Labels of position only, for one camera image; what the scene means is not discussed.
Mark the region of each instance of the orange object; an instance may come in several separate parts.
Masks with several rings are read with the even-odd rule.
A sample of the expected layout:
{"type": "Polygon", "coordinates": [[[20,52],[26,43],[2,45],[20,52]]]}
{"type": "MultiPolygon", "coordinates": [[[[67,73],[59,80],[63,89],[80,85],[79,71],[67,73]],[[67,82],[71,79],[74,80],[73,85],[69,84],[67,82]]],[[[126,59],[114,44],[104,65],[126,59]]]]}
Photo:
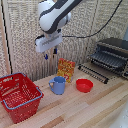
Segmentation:
{"type": "Polygon", "coordinates": [[[57,76],[62,76],[70,83],[74,73],[75,62],[60,58],[58,62],[57,76]]]}

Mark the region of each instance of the cable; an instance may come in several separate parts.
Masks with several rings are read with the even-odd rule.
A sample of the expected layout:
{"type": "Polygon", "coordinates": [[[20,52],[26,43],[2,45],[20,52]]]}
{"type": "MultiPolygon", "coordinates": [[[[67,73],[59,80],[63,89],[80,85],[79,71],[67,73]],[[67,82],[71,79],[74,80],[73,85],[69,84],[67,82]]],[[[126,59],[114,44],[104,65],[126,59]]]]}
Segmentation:
{"type": "Polygon", "coordinates": [[[117,5],[117,7],[116,7],[115,11],[113,12],[112,16],[110,17],[110,19],[107,21],[107,23],[106,23],[98,32],[96,32],[96,33],[94,33],[94,34],[92,34],[92,35],[86,36],[86,37],[77,37],[77,36],[62,36],[62,37],[88,38],[88,37],[92,37],[92,36],[98,34],[98,33],[99,33],[100,31],[102,31],[103,28],[105,28],[105,27],[107,26],[107,24],[111,21],[111,19],[113,18],[114,14],[116,13],[116,11],[117,11],[117,9],[119,8],[119,6],[120,6],[120,4],[121,4],[122,1],[123,1],[123,0],[120,0],[119,4],[117,5]]]}

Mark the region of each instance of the toy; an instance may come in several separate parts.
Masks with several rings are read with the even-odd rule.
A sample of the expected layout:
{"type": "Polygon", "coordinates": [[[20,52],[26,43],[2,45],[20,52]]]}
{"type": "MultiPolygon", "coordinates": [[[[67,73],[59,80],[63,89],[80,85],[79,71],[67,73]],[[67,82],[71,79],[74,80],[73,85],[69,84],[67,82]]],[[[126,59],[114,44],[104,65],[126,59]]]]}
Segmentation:
{"type": "Polygon", "coordinates": [[[92,87],[93,87],[93,83],[88,79],[78,79],[76,81],[76,88],[80,92],[84,92],[84,93],[90,92],[92,87]]]}
{"type": "Polygon", "coordinates": [[[73,73],[75,68],[75,62],[60,58],[58,62],[57,76],[62,76],[66,79],[66,82],[72,81],[73,73]]]}

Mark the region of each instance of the basket handle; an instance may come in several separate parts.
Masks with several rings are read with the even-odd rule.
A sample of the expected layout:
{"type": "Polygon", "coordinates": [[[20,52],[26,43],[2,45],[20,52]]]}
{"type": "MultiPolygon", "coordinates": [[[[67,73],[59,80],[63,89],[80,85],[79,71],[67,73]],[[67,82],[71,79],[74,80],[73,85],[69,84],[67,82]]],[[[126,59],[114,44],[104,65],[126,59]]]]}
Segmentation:
{"type": "Polygon", "coordinates": [[[38,87],[36,87],[36,89],[40,92],[40,96],[38,96],[38,97],[36,97],[36,98],[34,98],[34,99],[32,99],[32,100],[29,100],[29,101],[27,101],[27,102],[25,102],[25,103],[23,103],[23,104],[20,104],[20,105],[18,105],[18,106],[16,106],[16,107],[13,107],[13,108],[8,107],[8,105],[7,105],[7,103],[5,102],[5,100],[3,100],[3,101],[1,101],[1,102],[4,102],[4,104],[5,104],[5,106],[7,107],[7,109],[9,109],[9,110],[14,110],[14,109],[16,109],[16,108],[19,108],[19,107],[21,107],[21,106],[23,106],[23,105],[25,105],[25,104],[28,104],[28,103],[30,103],[30,102],[32,102],[32,101],[34,101],[34,100],[37,100],[37,99],[41,98],[41,97],[43,96],[42,92],[40,91],[40,89],[39,89],[38,87]]]}
{"type": "Polygon", "coordinates": [[[1,79],[1,78],[5,78],[5,77],[8,77],[8,76],[15,75],[15,74],[19,74],[19,73],[22,74],[22,75],[24,75],[24,76],[26,77],[26,75],[23,74],[22,72],[17,72],[17,73],[13,73],[13,74],[10,74],[10,75],[7,75],[7,76],[0,77],[0,79],[1,79]]]}

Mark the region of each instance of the wicker wall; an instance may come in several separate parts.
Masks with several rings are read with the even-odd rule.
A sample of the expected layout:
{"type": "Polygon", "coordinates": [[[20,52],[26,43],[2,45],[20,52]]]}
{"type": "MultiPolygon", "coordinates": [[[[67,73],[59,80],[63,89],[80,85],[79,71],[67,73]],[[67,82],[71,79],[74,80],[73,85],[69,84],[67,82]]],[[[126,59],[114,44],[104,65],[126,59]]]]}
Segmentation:
{"type": "MultiPolygon", "coordinates": [[[[35,81],[55,74],[60,57],[78,63],[85,61],[86,39],[64,38],[59,45],[58,54],[52,58],[52,50],[46,53],[49,59],[35,51],[35,38],[42,34],[37,17],[37,6],[41,0],[3,0],[5,15],[9,22],[6,24],[10,36],[11,54],[13,54],[13,72],[23,72],[35,81]]],[[[86,36],[90,33],[95,0],[80,4],[72,10],[71,22],[63,28],[63,35],[86,36]]]]}
{"type": "Polygon", "coordinates": [[[3,22],[2,6],[0,1],[0,77],[11,73],[9,54],[7,49],[5,27],[3,22]]]}
{"type": "MultiPolygon", "coordinates": [[[[108,21],[120,0],[99,0],[91,34],[96,33],[108,21]]],[[[123,39],[128,25],[128,0],[123,0],[109,24],[96,36],[89,39],[87,55],[95,50],[95,42],[115,37],[123,39]]]]}
{"type": "MultiPolygon", "coordinates": [[[[63,38],[58,54],[53,49],[43,54],[36,53],[35,38],[43,32],[37,17],[37,6],[41,0],[3,0],[8,42],[13,72],[23,72],[35,81],[57,72],[59,58],[79,63],[86,62],[86,56],[93,53],[95,42],[107,37],[123,38],[128,21],[128,1],[123,0],[112,21],[93,38],[63,38]]],[[[87,36],[97,32],[113,13],[119,0],[89,0],[74,8],[71,22],[62,28],[63,35],[87,36]]]]}

